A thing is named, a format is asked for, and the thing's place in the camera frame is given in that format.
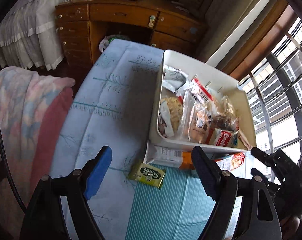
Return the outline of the person right hand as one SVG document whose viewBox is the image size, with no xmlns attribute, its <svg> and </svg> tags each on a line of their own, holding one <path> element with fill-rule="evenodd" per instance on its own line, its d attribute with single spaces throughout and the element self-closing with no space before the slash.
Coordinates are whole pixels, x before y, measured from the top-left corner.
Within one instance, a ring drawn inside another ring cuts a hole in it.
<svg viewBox="0 0 302 240">
<path fill-rule="evenodd" d="M 297 216 L 288 216 L 280 221 L 282 239 L 292 239 L 298 230 L 300 219 Z"/>
</svg>

